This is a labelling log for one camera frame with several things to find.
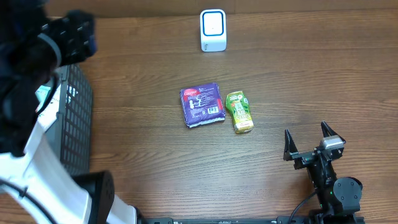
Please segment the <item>grey plastic mesh basket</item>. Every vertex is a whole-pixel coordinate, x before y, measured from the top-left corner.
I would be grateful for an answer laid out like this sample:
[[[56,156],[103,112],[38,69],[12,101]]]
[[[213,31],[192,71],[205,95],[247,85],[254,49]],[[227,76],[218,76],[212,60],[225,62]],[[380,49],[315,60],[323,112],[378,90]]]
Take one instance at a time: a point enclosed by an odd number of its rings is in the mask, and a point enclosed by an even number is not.
[[[90,169],[93,90],[77,64],[55,72],[61,84],[60,105],[57,120],[45,134],[69,174],[86,174]]]

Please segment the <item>teal snack packet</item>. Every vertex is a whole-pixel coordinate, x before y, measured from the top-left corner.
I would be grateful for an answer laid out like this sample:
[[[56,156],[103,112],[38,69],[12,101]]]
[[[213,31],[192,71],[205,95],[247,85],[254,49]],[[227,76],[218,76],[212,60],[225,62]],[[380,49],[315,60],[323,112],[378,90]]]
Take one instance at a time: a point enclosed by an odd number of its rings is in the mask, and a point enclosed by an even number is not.
[[[48,94],[50,93],[51,88],[49,86],[41,85],[35,92],[35,95],[39,101],[39,105],[37,110],[41,109],[42,105],[47,99]]]

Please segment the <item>purple snack packet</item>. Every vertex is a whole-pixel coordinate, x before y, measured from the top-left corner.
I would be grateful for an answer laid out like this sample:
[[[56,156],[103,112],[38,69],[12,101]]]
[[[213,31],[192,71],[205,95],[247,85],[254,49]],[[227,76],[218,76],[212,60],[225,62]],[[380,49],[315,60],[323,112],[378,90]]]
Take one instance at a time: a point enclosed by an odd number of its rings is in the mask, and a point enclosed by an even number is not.
[[[203,126],[225,120],[217,83],[207,83],[180,90],[180,100],[185,124],[188,128]]]

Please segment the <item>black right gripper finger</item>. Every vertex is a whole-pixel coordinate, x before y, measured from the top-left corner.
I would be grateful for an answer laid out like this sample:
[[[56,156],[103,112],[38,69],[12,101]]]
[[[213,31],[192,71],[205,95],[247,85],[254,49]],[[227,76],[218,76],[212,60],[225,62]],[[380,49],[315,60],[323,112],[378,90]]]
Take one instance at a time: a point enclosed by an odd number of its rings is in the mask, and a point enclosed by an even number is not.
[[[343,137],[341,137],[339,134],[337,134],[337,133],[326,123],[326,121],[322,121],[322,122],[321,122],[321,129],[322,129],[322,133],[323,133],[323,137],[324,137],[324,138],[330,137],[330,136],[338,136],[338,137],[343,141],[343,143],[346,142],[346,140],[345,140]]]
[[[288,129],[285,130],[285,146],[284,146],[284,155],[285,156],[293,156],[298,153],[298,149],[292,139],[292,136]]]

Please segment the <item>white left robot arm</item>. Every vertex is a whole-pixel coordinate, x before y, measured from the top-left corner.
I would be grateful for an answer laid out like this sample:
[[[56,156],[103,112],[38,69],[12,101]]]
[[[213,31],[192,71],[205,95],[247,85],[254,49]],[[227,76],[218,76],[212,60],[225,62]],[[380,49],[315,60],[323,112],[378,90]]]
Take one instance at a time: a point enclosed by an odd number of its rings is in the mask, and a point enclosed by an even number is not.
[[[95,21],[80,10],[51,20],[44,1],[1,1],[1,187],[37,223],[139,224],[108,171],[72,177],[53,152],[36,90],[56,69],[96,52]]]

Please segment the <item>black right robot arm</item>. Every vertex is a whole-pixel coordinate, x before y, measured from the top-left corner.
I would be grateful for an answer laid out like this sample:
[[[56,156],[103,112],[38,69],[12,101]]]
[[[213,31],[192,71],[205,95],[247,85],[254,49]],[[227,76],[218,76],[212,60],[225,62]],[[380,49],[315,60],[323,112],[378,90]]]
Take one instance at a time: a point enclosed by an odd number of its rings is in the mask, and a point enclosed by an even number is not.
[[[360,211],[363,185],[354,177],[338,178],[332,162],[341,158],[346,141],[325,122],[321,122],[323,139],[312,151],[300,153],[289,132],[285,130],[285,161],[294,161],[294,168],[306,168],[314,192],[301,201],[290,217],[279,217],[279,223],[364,223]],[[316,196],[320,208],[309,211],[307,216],[298,216],[298,210]]]

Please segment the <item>green tea carton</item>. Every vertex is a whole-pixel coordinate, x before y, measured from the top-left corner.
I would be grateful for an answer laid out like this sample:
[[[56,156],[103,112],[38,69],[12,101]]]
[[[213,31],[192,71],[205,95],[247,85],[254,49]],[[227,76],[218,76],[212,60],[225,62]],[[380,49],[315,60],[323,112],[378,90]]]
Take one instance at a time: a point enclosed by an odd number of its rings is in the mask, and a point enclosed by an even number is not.
[[[226,109],[231,115],[235,133],[250,132],[254,123],[248,99],[242,91],[227,94]]]

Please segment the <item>white cream tube gold cap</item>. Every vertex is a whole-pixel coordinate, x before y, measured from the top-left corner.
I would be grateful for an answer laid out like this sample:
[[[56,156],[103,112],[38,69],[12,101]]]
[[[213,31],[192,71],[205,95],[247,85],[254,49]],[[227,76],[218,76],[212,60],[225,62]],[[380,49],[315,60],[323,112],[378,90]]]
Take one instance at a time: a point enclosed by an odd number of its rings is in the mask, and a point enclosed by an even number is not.
[[[56,92],[54,93],[50,103],[47,107],[39,114],[37,121],[47,131],[51,125],[57,120],[57,113],[60,105],[60,89],[61,84],[58,85]]]

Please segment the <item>white barcode scanner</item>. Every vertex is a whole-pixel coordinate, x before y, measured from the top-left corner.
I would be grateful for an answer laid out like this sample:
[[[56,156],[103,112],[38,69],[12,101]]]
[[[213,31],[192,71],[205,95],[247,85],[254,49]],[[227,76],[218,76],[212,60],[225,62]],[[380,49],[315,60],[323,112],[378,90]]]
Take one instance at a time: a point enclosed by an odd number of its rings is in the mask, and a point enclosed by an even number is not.
[[[200,42],[203,52],[222,52],[227,46],[226,14],[222,9],[206,9],[200,14]]]

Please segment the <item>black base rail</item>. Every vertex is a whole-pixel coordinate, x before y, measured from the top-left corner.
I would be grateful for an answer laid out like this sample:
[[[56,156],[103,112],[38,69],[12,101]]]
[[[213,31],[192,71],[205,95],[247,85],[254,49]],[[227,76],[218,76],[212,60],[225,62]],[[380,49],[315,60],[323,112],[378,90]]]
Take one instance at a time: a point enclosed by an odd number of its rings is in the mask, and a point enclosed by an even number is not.
[[[277,218],[245,219],[173,219],[173,218],[138,218],[137,224],[308,224],[307,217],[297,216],[289,222],[289,216]]]

